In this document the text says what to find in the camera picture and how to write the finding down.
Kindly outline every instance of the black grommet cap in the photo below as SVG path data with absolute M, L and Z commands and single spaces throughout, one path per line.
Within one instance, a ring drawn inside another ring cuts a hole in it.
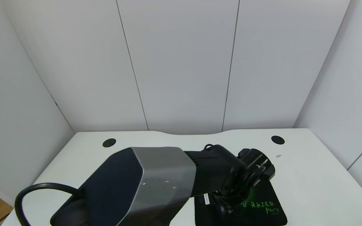
M 284 144 L 284 139 L 280 136 L 273 136 L 272 141 L 277 144 Z
M 110 139 L 106 140 L 105 142 L 103 142 L 103 147 L 109 148 L 112 145 L 115 145 L 116 142 L 117 141 L 114 138 L 110 138 Z

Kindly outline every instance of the sticker label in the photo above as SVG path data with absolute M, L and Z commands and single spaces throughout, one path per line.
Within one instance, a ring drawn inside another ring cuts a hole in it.
M 206 194 L 204 194 L 204 199 L 205 199 L 205 204 L 206 205 L 209 205 L 210 204 L 210 201 L 209 201 L 209 196 Z

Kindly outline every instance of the black cable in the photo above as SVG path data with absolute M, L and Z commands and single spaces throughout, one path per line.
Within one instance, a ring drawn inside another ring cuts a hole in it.
M 205 145 L 205 147 L 204 147 L 204 151 L 208 151 L 208 150 L 210 150 L 211 148 L 213 147 L 213 144 L 210 144 L 210 143 L 208 143 L 207 145 Z
M 28 186 L 27 188 L 25 188 L 21 192 L 19 192 L 19 194 L 16 196 L 16 199 L 15 199 L 16 216 L 18 217 L 18 220 L 22 226 L 31 226 L 29 224 L 29 222 L 27 221 L 25 214 L 23 213 L 23 207 L 22 207 L 23 198 L 28 193 L 35 191 L 35 190 L 39 190 L 39 189 L 54 189 L 54 190 L 64 191 L 66 193 L 69 193 L 69 194 L 72 194 L 75 196 L 81 195 L 78 189 L 71 187 L 71 186 L 59 184 L 59 183 L 40 183 L 40 184 Z
M 242 194 L 245 190 L 250 189 L 256 183 L 256 181 L 259 179 L 259 177 L 265 170 L 266 167 L 264 166 L 261 166 L 258 169 L 256 169 L 253 173 L 251 173 L 243 180 L 243 182 L 241 183 L 241 185 L 237 190 L 231 192 L 230 194 L 222 195 L 217 191 L 214 192 L 214 195 L 222 199 L 233 199 Z

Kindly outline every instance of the mouse pad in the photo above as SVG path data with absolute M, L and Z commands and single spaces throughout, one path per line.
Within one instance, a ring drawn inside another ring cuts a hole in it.
M 247 200 L 230 214 L 227 220 L 221 220 L 216 205 L 210 199 L 206 205 L 204 196 L 195 197 L 196 226 L 282 226 L 287 217 L 268 180 L 260 181 Z

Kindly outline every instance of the razer logo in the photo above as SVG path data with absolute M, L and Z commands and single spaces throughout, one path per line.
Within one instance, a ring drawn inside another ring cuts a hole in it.
M 244 208 L 247 208 L 248 201 L 241 203 Z M 265 209 L 266 214 L 279 214 L 279 208 L 275 208 L 273 202 L 250 202 L 252 209 Z

